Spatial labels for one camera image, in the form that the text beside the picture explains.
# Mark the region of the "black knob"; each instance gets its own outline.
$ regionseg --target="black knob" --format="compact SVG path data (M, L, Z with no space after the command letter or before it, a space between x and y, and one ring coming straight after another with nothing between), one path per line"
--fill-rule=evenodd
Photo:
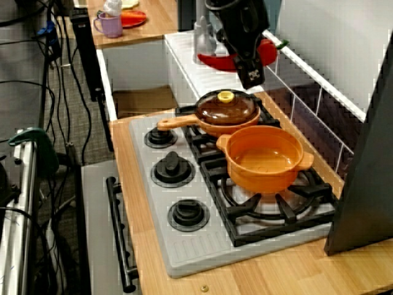
M173 139L173 133L169 131L161 131L154 128L148 136L148 140L154 144L169 143Z
M175 175L179 171L179 156L175 152L170 152L165 157L165 171L169 175Z
M192 173L189 161L179 157L176 152L170 152L164 159L157 163L154 175L163 183L180 183Z
M203 217L202 206L192 200L179 201L173 211L174 220L182 226L195 226L203 220Z

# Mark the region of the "saucepan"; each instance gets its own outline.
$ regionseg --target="saucepan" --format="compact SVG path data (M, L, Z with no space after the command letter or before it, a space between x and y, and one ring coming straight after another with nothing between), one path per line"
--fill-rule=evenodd
M252 126L222 135L217 147L225 153L228 174L237 185L261 193L288 188L314 156L290 133L271 126Z
M167 131L197 124L207 134L219 137L257 125L260 116L260 108L251 96L237 90L210 92L195 106L195 114L163 119L158 122L157 128Z

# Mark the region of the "burner grate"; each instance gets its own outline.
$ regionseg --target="burner grate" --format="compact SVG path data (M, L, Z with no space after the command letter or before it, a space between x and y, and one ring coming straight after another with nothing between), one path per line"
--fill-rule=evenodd
M255 100L261 110L258 125L269 125L281 128L279 120L274 119L271 116L271 114L263 106L260 98L257 98L255 95L251 95L251 97ZM195 109L195 106L177 108L175 110L175 115L180 117L194 114ZM224 156L224 154L216 148L217 138L209 134L201 133L197 125L182 127L182 131L185 134L185 138L190 145L192 153L198 164Z
M309 180L309 186L290 186L289 190L296 192L306 199L304 204L292 209L289 204L279 195L276 195L280 214L262 214L255 212L255 208L261 199L261 194L255 194L242 204L236 202L230 195L227 187L227 161L225 158L203 162L200 168L204 180L209 187L213 201L221 215L227 232L231 238L233 246L242 246L254 243L267 238L277 237L302 229L308 229L320 224L332 221L334 210L305 216L299 218L311 205L318 201L318 204L330 203L333 208L337 204L337 198L332 193L332 187L321 180L314 169L301 171ZM236 219L242 216L249 216L255 220L277 221L282 220L283 225L269 226L264 229L255 230L246 234L239 234L236 228Z

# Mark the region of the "purple cup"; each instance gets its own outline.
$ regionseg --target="purple cup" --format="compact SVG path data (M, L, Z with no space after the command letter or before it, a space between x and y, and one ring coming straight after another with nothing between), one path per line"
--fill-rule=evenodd
M97 21L101 23L101 27L103 30L97 28ZM103 12L98 15L98 18L94 19L93 24L97 31L103 33L108 38L117 38L120 37L123 33L121 15L111 18L105 18L105 12Z

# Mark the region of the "lid knob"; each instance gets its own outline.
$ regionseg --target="lid knob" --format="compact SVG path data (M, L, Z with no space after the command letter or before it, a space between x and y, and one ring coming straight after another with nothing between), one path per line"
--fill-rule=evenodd
M230 103L235 95L231 91L221 91L217 97L222 103Z

